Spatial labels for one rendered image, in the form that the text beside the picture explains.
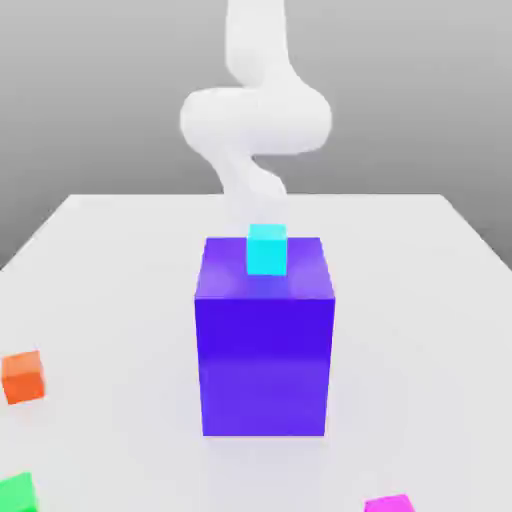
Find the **small cyan cube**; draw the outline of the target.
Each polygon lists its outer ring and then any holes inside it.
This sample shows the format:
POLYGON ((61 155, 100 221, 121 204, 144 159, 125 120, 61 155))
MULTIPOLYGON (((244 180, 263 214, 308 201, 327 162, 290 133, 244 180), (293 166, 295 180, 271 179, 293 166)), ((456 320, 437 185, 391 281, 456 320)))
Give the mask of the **small cyan cube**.
POLYGON ((251 224, 247 236, 247 273, 284 276, 287 272, 287 228, 284 224, 251 224))

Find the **small orange cube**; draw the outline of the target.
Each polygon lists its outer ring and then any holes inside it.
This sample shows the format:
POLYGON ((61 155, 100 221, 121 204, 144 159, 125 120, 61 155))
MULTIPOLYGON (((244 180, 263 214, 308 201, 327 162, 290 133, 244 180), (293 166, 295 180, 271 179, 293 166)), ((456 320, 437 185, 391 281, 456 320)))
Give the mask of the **small orange cube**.
POLYGON ((1 382, 9 405, 45 396, 45 382, 40 351, 6 356, 1 364, 1 382))

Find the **small magenta cube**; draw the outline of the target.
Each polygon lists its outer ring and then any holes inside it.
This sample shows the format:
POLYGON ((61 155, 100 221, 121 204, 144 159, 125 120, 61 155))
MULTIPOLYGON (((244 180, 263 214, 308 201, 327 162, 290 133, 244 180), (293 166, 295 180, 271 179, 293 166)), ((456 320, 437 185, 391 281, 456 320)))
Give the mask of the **small magenta cube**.
POLYGON ((363 512, 415 512, 415 509, 406 494, 399 494, 368 500, 363 512))

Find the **small green cube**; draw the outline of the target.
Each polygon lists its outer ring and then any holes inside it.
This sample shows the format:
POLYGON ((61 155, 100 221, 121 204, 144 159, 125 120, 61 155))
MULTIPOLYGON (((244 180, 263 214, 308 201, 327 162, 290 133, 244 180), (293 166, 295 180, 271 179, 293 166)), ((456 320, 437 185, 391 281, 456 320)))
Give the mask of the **small green cube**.
POLYGON ((39 512, 30 472, 0 481, 0 512, 39 512))

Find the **large purple box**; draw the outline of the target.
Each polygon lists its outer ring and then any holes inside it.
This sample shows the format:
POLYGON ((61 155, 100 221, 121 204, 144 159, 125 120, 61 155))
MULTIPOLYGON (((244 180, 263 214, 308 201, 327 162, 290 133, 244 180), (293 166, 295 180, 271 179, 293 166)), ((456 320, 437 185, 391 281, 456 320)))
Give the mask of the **large purple box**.
POLYGON ((195 324, 206 436, 325 432, 335 318, 322 243, 288 241, 284 276, 250 275, 243 238, 209 238, 195 324))

